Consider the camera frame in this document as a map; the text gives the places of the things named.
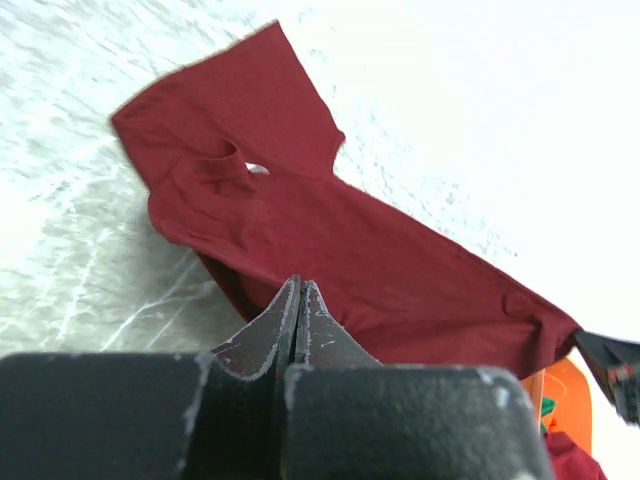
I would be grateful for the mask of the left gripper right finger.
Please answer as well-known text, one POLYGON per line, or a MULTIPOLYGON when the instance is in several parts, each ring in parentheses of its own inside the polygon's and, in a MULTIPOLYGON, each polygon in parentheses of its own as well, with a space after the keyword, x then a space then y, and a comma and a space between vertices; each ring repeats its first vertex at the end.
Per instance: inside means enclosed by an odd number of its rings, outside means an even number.
POLYGON ((340 368, 382 365, 332 317, 314 281, 302 287, 293 362, 340 368))

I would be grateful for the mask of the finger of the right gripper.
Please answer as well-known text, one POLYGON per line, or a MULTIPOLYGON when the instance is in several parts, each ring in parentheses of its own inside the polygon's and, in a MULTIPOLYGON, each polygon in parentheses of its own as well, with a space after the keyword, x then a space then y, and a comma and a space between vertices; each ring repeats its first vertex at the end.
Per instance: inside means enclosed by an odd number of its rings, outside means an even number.
POLYGON ((627 424, 639 424, 639 344, 587 331, 574 334, 576 347, 601 391, 627 424))

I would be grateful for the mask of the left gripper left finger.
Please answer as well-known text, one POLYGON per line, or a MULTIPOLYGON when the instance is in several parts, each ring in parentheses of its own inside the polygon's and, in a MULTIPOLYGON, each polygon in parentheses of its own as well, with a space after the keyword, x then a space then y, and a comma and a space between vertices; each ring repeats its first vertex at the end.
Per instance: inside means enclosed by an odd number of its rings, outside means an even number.
POLYGON ((240 380, 278 377, 290 364, 301 280, 287 279, 265 310, 212 354, 221 368, 240 380))

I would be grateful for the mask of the dark red t-shirt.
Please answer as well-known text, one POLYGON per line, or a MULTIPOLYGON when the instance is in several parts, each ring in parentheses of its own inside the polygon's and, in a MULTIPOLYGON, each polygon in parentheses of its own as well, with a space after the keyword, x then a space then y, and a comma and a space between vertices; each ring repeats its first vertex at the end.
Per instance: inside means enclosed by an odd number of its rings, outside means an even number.
POLYGON ((299 275, 387 364, 525 378, 573 348, 568 314, 334 174, 344 134, 278 23, 162 77, 111 122, 154 228, 196 251, 247 319, 299 275))

